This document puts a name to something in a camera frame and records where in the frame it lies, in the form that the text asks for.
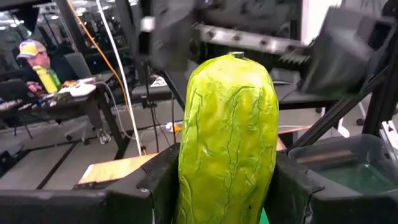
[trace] clear plastic bin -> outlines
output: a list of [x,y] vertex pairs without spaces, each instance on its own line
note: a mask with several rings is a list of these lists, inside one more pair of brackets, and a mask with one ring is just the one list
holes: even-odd
[[372,135],[336,139],[300,147],[289,158],[361,194],[379,194],[398,187],[398,167],[385,155],[384,142]]

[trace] green liquid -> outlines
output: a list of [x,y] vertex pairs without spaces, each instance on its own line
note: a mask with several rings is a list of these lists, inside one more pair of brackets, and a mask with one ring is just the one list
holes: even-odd
[[375,167],[366,164],[350,164],[349,166],[318,170],[317,172],[365,195],[378,194],[397,188]]

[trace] metal pole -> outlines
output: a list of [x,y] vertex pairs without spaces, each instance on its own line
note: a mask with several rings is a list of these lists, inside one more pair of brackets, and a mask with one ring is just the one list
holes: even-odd
[[69,8],[68,0],[54,0],[54,2],[60,10],[61,18],[65,23],[66,30],[70,34],[71,41],[74,43],[76,50],[84,55],[87,50],[85,40],[75,20],[75,15]]
[[398,100],[398,33],[395,33],[393,52],[389,59],[386,81],[373,91],[369,109],[363,126],[363,134],[379,136],[383,121],[389,121],[394,114]]
[[49,20],[47,19],[47,16],[45,16],[45,14],[43,14],[43,18],[44,18],[45,23],[48,25],[48,27],[49,27],[49,29],[50,29],[50,32],[51,32],[52,36],[54,37],[55,43],[56,43],[57,46],[59,47],[59,46],[60,46],[60,43],[58,43],[57,37],[55,36],[54,31],[52,30],[52,28],[51,28],[51,26],[50,26],[50,23],[49,23]]
[[351,111],[363,98],[376,87],[383,83],[386,77],[386,69],[368,83],[364,90],[351,100],[340,100],[324,116],[322,116],[307,132],[295,141],[287,152],[296,148],[309,146],[315,143],[329,129],[331,129],[342,117]]

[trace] gray floor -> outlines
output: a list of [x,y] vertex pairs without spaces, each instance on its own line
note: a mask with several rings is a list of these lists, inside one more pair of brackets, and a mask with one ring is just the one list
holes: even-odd
[[[367,108],[369,98],[364,101],[364,106]],[[171,121],[170,114],[171,101],[164,101],[158,103],[156,109],[157,118],[160,123],[168,123]],[[131,130],[132,125],[129,115],[124,108],[121,108],[121,120],[124,129]],[[144,128],[152,126],[152,120],[149,110],[144,110],[137,106],[134,108],[134,116],[136,117],[137,127]],[[289,110],[280,112],[279,125],[282,128],[287,126],[306,126],[313,124],[320,115],[314,109],[307,110]],[[356,125],[356,120],[361,117],[358,107],[355,107],[345,117],[343,126],[350,131],[350,135],[359,134],[361,127]],[[175,120],[182,120],[183,112],[178,104],[175,104]],[[14,166],[6,175],[0,178],[0,189],[36,189],[36,187],[45,178],[52,167],[58,162],[63,154],[71,147],[71,144],[64,144],[66,142],[64,132],[68,129],[81,123],[82,119],[68,121],[62,125],[40,123],[29,126],[32,132],[33,139],[30,139],[24,128],[19,128],[17,136],[14,137],[12,130],[0,131],[0,141],[3,148],[8,148],[16,142],[21,142],[24,145],[23,150],[35,149],[38,147],[51,146],[46,149],[33,151]],[[163,127],[160,131],[158,128],[159,148],[165,149],[168,146],[166,141],[173,143],[172,133],[165,130]],[[74,139],[80,138],[80,133],[73,135]],[[89,136],[95,136],[95,132],[88,131]],[[155,134],[152,128],[139,131],[142,144],[146,146],[147,152],[156,152]],[[336,136],[336,131],[327,133],[324,138]],[[67,157],[65,162],[54,173],[53,177],[45,185],[45,189],[55,190],[69,190],[71,189],[82,177],[87,167],[90,164],[105,162],[113,160],[117,151],[116,143],[111,141],[109,144],[101,145],[97,139],[92,139],[90,144],[84,146],[79,143]],[[135,140],[130,141],[124,157],[138,156],[137,144]]]

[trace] green pickle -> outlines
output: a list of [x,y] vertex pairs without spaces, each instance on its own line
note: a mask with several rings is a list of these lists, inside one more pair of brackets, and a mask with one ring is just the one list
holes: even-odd
[[267,70],[234,54],[187,89],[175,224],[258,224],[275,168],[278,99]]

